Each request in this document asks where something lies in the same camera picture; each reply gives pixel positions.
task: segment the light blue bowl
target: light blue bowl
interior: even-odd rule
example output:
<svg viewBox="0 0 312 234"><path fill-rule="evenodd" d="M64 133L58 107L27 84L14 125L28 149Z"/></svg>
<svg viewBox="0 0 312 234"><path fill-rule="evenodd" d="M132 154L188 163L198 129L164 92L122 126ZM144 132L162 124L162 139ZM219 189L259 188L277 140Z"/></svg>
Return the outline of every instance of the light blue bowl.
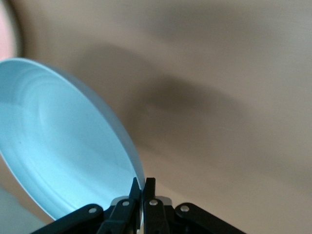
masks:
<svg viewBox="0 0 312 234"><path fill-rule="evenodd" d="M104 209L144 187L137 151L113 111L72 75L24 58L0 62L0 152L52 218Z"/></svg>

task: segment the pink object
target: pink object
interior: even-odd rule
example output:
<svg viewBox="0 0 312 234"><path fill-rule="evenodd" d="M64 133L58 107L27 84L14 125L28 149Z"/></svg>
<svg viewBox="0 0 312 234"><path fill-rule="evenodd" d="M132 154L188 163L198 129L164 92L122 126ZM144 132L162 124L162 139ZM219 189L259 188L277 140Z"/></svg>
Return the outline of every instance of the pink object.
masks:
<svg viewBox="0 0 312 234"><path fill-rule="evenodd" d="M0 0L0 60L18 55L14 22L5 2Z"/></svg>

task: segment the beige wall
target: beige wall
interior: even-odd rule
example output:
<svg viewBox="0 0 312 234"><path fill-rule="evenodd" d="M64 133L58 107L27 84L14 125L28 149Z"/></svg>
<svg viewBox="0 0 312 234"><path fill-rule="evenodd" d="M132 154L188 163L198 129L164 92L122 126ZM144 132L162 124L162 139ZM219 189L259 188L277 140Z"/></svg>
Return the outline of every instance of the beige wall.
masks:
<svg viewBox="0 0 312 234"><path fill-rule="evenodd" d="M26 56L108 102L159 195L248 233L312 232L311 1L13 2Z"/></svg>

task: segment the metal screw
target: metal screw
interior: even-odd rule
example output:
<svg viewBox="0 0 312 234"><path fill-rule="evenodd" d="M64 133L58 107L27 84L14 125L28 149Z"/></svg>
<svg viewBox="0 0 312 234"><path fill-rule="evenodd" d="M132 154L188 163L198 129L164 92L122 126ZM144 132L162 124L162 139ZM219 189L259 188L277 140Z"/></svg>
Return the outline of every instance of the metal screw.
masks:
<svg viewBox="0 0 312 234"><path fill-rule="evenodd" d="M129 204L130 204L129 201L124 201L124 202L122 203L123 206L129 206Z"/></svg>
<svg viewBox="0 0 312 234"><path fill-rule="evenodd" d="M150 205L151 206L155 206L158 204L158 201L157 200L150 200Z"/></svg>
<svg viewBox="0 0 312 234"><path fill-rule="evenodd" d="M89 213L90 213L90 214L93 214L93 213L95 213L96 211L97 211L97 209L96 209L95 207L89 209Z"/></svg>
<svg viewBox="0 0 312 234"><path fill-rule="evenodd" d="M190 208L188 207L188 206L181 206L181 208L180 208L180 210L182 211L182 212L188 212L189 210L190 210Z"/></svg>

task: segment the black plastic linkage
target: black plastic linkage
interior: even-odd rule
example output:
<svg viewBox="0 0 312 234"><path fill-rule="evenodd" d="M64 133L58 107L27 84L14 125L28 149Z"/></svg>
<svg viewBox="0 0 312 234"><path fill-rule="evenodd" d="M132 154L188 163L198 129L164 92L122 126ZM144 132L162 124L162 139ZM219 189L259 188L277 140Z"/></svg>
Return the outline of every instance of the black plastic linkage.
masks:
<svg viewBox="0 0 312 234"><path fill-rule="evenodd" d="M175 213L188 226L191 233L244 234L241 230L192 203L177 206Z"/></svg>
<svg viewBox="0 0 312 234"><path fill-rule="evenodd" d="M144 233L170 234L164 204L155 197L155 178L147 178L143 192Z"/></svg>
<svg viewBox="0 0 312 234"><path fill-rule="evenodd" d="M32 234L66 234L78 233L84 229L91 232L93 227L103 220L103 209L97 204L86 205L46 226Z"/></svg>
<svg viewBox="0 0 312 234"><path fill-rule="evenodd" d="M114 207L97 234L135 234L140 229L141 190L134 178L129 199L123 199Z"/></svg>

